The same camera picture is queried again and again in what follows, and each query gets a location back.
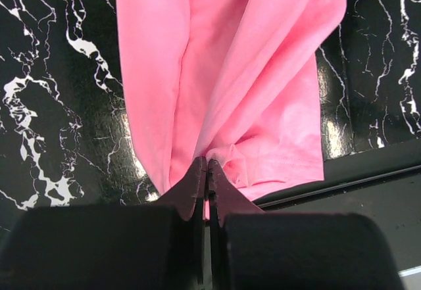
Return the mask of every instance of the pink cloth fold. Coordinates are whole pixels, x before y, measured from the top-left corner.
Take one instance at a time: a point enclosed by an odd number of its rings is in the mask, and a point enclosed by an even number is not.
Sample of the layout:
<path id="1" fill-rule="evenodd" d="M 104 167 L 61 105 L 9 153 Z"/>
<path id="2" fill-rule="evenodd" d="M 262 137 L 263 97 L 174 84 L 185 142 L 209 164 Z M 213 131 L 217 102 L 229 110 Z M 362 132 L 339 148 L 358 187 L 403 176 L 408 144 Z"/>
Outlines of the pink cloth fold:
<path id="1" fill-rule="evenodd" d="M 134 149 L 164 193 L 200 155 L 249 199 L 323 179 L 314 52 L 346 0 L 117 0 Z"/>

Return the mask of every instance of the black metal edge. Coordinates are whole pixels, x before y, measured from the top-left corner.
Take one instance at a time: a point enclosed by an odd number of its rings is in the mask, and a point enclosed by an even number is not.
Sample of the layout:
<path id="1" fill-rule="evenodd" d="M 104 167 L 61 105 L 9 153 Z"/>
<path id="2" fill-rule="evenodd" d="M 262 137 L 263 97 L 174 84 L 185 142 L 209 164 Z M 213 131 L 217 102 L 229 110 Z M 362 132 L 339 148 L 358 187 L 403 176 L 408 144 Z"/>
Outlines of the black metal edge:
<path id="1" fill-rule="evenodd" d="M 305 183 L 256 199 L 261 208 L 285 207 L 320 195 L 335 195 L 345 190 L 372 185 L 373 180 L 421 170 L 421 139 L 328 160 L 324 163 L 324 181 Z"/>

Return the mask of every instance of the black marble surface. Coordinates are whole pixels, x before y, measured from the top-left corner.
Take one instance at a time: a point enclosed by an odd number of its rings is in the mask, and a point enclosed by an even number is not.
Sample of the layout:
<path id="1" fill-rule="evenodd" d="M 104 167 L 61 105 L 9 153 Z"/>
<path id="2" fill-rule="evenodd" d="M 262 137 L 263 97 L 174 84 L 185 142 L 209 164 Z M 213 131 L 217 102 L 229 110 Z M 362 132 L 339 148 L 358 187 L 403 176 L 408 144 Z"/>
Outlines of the black marble surface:
<path id="1" fill-rule="evenodd" d="M 317 51 L 326 159 L 420 136 L 420 0 L 348 0 Z M 134 155 L 115 0 L 0 0 L 0 239 L 35 206 L 158 198 Z"/>

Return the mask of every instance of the pink sleeve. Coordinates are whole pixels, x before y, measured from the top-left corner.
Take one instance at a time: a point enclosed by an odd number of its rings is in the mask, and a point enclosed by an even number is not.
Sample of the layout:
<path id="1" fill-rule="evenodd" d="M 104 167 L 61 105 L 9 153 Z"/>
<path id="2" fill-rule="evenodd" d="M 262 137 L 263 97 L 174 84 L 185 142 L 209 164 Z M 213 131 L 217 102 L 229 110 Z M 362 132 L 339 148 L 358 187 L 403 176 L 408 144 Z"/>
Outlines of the pink sleeve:
<path id="1" fill-rule="evenodd" d="M 117 0 L 136 155 L 158 190 L 199 155 L 249 199 L 323 178 L 314 52 L 346 0 Z"/>

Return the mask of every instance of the white marble vein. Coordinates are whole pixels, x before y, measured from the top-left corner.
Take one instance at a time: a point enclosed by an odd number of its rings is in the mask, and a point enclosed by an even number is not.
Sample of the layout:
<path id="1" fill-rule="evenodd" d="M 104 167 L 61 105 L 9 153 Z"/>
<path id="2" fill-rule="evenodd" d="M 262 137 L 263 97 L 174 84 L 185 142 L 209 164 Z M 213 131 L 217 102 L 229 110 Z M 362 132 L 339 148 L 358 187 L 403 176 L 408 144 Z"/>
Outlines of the white marble vein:
<path id="1" fill-rule="evenodd" d="M 323 59 L 328 63 L 330 69 L 335 74 L 335 78 L 337 78 L 337 80 L 339 81 L 339 83 L 341 84 L 341 87 L 342 87 L 342 95 L 341 95 L 341 98 L 339 99 L 339 103 L 338 103 L 338 105 L 336 107 L 336 120 L 339 121 L 339 119 L 338 119 L 338 110 L 339 110 L 340 107 L 343 108 L 343 110 L 345 111 L 345 114 L 347 115 L 347 117 L 350 118 L 349 117 L 349 112 L 348 112 L 347 105 L 345 104 L 345 102 L 347 100 L 347 87 L 345 85 L 345 80 L 339 75 L 339 72 L 334 68 L 334 66 L 329 61 L 329 59 L 327 58 L 326 52 L 323 49 L 323 47 L 320 47 L 319 49 L 320 49 L 320 52 L 322 53 Z"/>
<path id="2" fill-rule="evenodd" d="M 348 61 L 348 58 L 345 55 L 345 50 L 343 49 L 343 43 L 342 43 L 342 23 L 339 24 L 339 27 L 338 27 L 338 36 L 339 36 L 339 48 L 341 48 L 342 61 Z"/>
<path id="3" fill-rule="evenodd" d="M 354 3 L 353 9 L 354 9 L 354 12 L 356 13 L 355 16 L 357 18 L 361 20 L 366 20 L 366 18 L 363 17 L 363 15 L 361 15 L 358 11 L 358 6 L 361 1 L 364 1 L 364 0 L 356 0 Z M 387 18 L 386 34 L 379 34 L 379 33 L 373 34 L 369 30 L 370 26 L 368 26 L 367 29 L 357 30 L 359 34 L 363 35 L 367 39 L 367 42 L 366 42 L 367 43 L 367 55 L 366 55 L 367 58 L 365 62 L 364 73 L 371 75 L 371 77 L 373 77 L 376 81 L 376 88 L 373 92 L 374 94 L 374 100 L 372 101 L 373 103 L 377 102 L 377 100 L 380 98 L 379 90 L 380 90 L 382 81 L 385 80 L 385 77 L 388 76 L 391 72 L 391 69 L 393 67 L 393 59 L 399 59 L 399 63 L 402 63 L 403 61 L 402 57 L 396 56 L 395 45 L 393 44 L 391 40 L 391 34 L 393 32 L 399 33 L 398 30 L 393 29 L 394 26 L 397 26 L 397 24 L 393 21 L 395 16 L 393 16 L 390 13 L 390 11 L 387 9 L 387 7 L 385 6 L 382 0 L 376 0 L 376 1 L 379 4 L 382 12 L 384 12 L 385 17 Z M 418 122 L 419 113 L 416 109 L 414 95 L 412 93 L 412 88 L 410 86 L 408 78 L 411 75 L 413 75 L 416 70 L 416 65 L 417 65 L 417 60 L 418 60 L 418 35 L 412 30 L 408 29 L 409 16 L 407 15 L 405 11 L 405 0 L 401 0 L 400 7 L 401 7 L 401 23 L 402 23 L 401 25 L 404 28 L 404 34 L 402 36 L 402 40 L 405 41 L 408 46 L 413 48 L 413 62 L 410 65 L 410 67 L 405 70 L 404 74 L 399 79 L 399 84 L 401 84 L 405 90 L 405 99 L 400 102 L 400 105 L 401 105 L 403 118 L 407 122 L 410 132 L 412 134 L 415 134 L 416 132 L 420 131 L 420 126 Z M 370 65 L 375 64 L 374 61 L 373 62 L 371 61 L 373 57 L 372 56 L 373 52 L 372 52 L 372 47 L 370 45 L 370 39 L 372 39 L 372 37 L 382 38 L 382 48 L 380 50 L 381 52 L 376 52 L 376 61 L 378 60 L 378 55 L 380 55 L 382 59 L 382 64 L 383 64 L 383 69 L 380 74 L 379 73 L 376 74 L 375 71 L 370 69 Z M 414 127 L 413 124 L 411 125 L 409 123 L 409 120 L 408 120 L 409 116 L 407 116 L 408 113 L 410 113 L 410 116 L 412 117 L 412 119 L 415 119 L 416 128 Z M 369 125 L 369 129 L 372 131 L 372 135 L 374 136 L 374 139 L 376 140 L 375 145 L 373 145 L 372 141 L 369 140 L 369 143 L 372 147 L 377 147 L 377 148 L 384 147 L 384 145 L 387 143 L 387 138 L 385 136 L 385 120 L 388 117 L 388 115 L 389 114 L 387 111 L 387 103 L 386 103 L 385 108 L 384 108 L 384 117 L 382 119 L 382 124 L 379 124 L 378 122 L 379 119 L 375 119 L 374 122 Z"/>
<path id="4" fill-rule="evenodd" d="M 405 91 L 405 98 L 399 102 L 402 110 L 403 118 L 407 123 L 408 129 L 412 134 L 421 132 L 420 124 L 420 113 L 417 109 L 416 101 L 414 98 L 414 92 L 410 84 L 410 77 L 414 75 L 418 67 L 418 58 L 420 55 L 420 40 L 419 35 L 409 28 L 409 15 L 406 10 L 407 0 L 400 0 L 400 10 L 401 10 L 401 25 L 403 26 L 403 35 L 402 40 L 412 49 L 412 61 L 408 68 L 405 69 L 402 76 L 398 79 L 398 83 L 403 86 Z"/>
<path id="5" fill-rule="evenodd" d="M 90 159 L 80 152 L 80 130 L 83 127 L 81 118 L 70 108 L 68 108 L 61 99 L 59 84 L 56 79 L 49 72 L 49 59 L 51 58 L 51 46 L 49 43 L 50 32 L 52 25 L 57 23 L 57 9 L 50 5 L 46 0 L 39 0 L 43 6 L 48 9 L 48 14 L 41 18 L 36 18 L 36 15 L 29 12 L 23 0 L 13 0 L 14 6 L 8 7 L 0 0 L 0 7 L 3 7 L 10 15 L 8 19 L 18 20 L 21 25 L 22 37 L 30 38 L 31 46 L 27 51 L 14 52 L 9 48 L 10 58 L 14 59 L 22 66 L 22 74 L 17 74 L 13 79 L 6 83 L 3 87 L 4 96 L 1 102 L 8 115 L 14 121 L 14 133 L 17 133 L 22 138 L 22 143 L 19 148 L 20 156 L 23 162 L 30 163 L 29 175 L 33 179 L 32 187 L 34 189 L 31 194 L 24 201 L 19 201 L 11 197 L 5 190 L 0 190 L 0 195 L 12 201 L 16 208 L 20 210 L 28 210 L 35 207 L 38 197 L 43 195 L 51 201 L 51 206 L 66 206 L 70 204 L 72 199 L 84 196 L 84 190 L 78 184 L 74 177 L 74 171 L 78 165 L 78 159 L 83 159 L 89 165 L 95 167 L 100 172 L 105 174 L 105 171 L 98 165 L 92 163 Z M 85 39 L 83 33 L 83 23 L 86 19 L 87 12 L 82 0 L 63 0 L 65 3 L 64 15 L 66 18 L 66 34 L 65 37 L 69 45 L 87 59 L 93 60 L 97 68 L 92 74 L 92 80 L 98 88 L 102 89 L 104 93 L 112 94 L 116 97 L 107 81 L 111 80 L 119 85 L 120 80 L 117 80 L 109 70 L 107 61 L 103 58 L 94 42 Z M 109 0 L 103 0 L 114 12 L 115 9 Z M 37 30 L 33 30 L 31 26 L 36 23 Z M 6 58 L 0 55 L 0 62 L 5 62 Z M 45 69 L 45 74 L 36 78 L 32 75 L 32 68 L 37 63 L 42 63 Z M 37 112 L 29 109 L 25 102 L 19 97 L 20 92 L 27 89 L 28 85 L 37 85 L 46 92 L 49 96 L 62 108 L 67 115 L 67 124 L 63 126 L 57 136 L 59 145 L 63 153 L 64 160 L 60 162 L 61 178 L 58 181 L 53 181 L 45 171 L 40 163 L 40 158 L 46 153 L 45 137 L 31 127 L 32 119 L 38 116 Z M 120 110 L 112 106 L 113 113 Z M 4 123 L 0 118 L 0 135 L 7 132 Z M 114 147 L 108 154 L 107 173 L 110 174 L 111 156 L 115 154 L 119 147 L 116 146 L 119 142 L 114 143 Z M 43 192 L 36 186 L 36 182 L 45 182 L 46 188 Z M 70 187 L 76 186 L 77 195 L 70 192 Z M 52 196 L 50 192 L 55 190 L 60 198 Z"/>
<path id="6" fill-rule="evenodd" d="M 0 226 L 0 229 L 10 232 L 10 230 L 9 230 L 9 229 L 4 228 L 3 226 Z"/>

